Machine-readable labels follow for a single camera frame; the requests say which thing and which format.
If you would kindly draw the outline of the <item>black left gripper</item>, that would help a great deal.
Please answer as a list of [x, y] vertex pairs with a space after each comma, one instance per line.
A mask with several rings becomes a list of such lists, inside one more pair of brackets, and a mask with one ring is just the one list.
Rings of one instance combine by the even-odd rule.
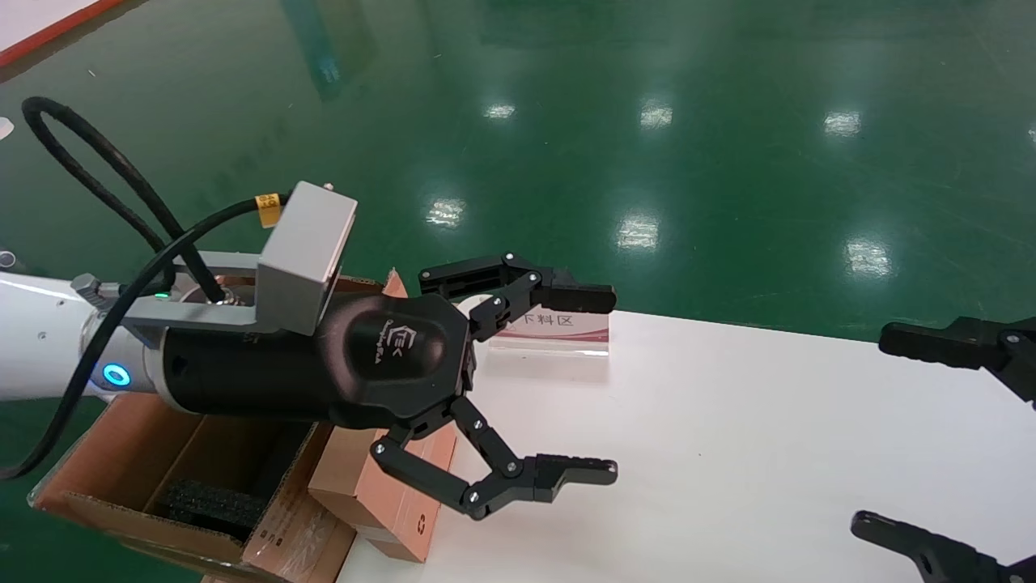
[[[518, 458], [461, 396], [473, 372], [470, 336], [606, 340], [613, 287], [503, 253], [426, 268], [419, 289], [439, 296], [334, 296], [311, 336], [171, 328], [162, 347], [165, 399], [200, 415], [388, 429], [370, 449], [381, 471], [476, 521], [513, 502], [550, 504], [568, 483], [618, 480], [614, 460]], [[467, 296], [484, 296], [468, 321], [449, 302]], [[418, 432], [448, 422], [488, 465], [484, 479], [467, 483], [406, 450]]]

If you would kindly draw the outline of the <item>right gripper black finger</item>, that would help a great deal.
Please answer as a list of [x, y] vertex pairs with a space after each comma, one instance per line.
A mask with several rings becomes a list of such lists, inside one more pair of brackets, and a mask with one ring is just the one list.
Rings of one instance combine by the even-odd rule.
[[984, 368], [1021, 402], [1035, 402], [1035, 318], [1015, 322], [959, 317], [943, 329], [888, 322], [877, 348], [947, 368]]
[[1001, 564], [991, 555], [959, 540], [861, 511], [851, 520], [851, 533], [913, 561], [924, 582], [1034, 582], [1035, 557]]

